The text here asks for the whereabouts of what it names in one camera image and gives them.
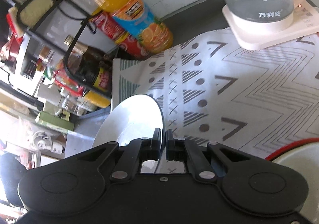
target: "patterned tablecloth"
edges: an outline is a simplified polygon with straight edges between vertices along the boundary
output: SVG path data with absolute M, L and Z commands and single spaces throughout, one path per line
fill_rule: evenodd
M 316 34 L 251 51 L 227 28 L 146 61 L 115 59 L 113 68 L 113 106 L 133 94 L 152 95 L 175 137 L 200 145 L 213 140 L 264 158 L 319 136 Z

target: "orange soda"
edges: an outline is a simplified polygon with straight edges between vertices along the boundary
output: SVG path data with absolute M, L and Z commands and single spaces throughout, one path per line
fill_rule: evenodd
M 173 34 L 142 0 L 95 0 L 95 3 L 150 52 L 156 54 L 172 46 Z

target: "white fan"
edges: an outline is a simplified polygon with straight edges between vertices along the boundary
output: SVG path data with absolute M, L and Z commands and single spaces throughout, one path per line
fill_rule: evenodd
M 33 134 L 33 146 L 39 150 L 50 150 L 53 153 L 62 154 L 63 146 L 58 142 L 52 142 L 51 136 L 46 132 L 39 131 Z

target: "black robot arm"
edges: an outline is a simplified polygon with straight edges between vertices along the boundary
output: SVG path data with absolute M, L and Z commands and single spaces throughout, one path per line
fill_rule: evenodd
M 308 224 L 298 212 L 308 195 L 296 171 L 216 142 L 206 147 L 165 135 L 166 159 L 185 174 L 141 174 L 159 160 L 161 130 L 119 147 L 111 141 L 35 168 L 19 183 L 28 213 L 19 224 Z

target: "bottle cap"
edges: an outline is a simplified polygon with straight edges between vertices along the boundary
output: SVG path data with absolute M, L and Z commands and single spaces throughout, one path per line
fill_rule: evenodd
M 70 46 L 73 40 L 74 38 L 71 35 L 68 35 L 66 39 L 64 40 L 64 44 L 67 46 Z
M 43 46 L 42 50 L 40 51 L 39 58 L 47 62 L 50 51 L 50 48 L 48 48 L 47 46 Z
M 38 63 L 37 63 L 37 67 L 35 69 L 38 72 L 42 72 L 45 70 L 45 66 L 42 63 L 42 60 L 39 59 Z

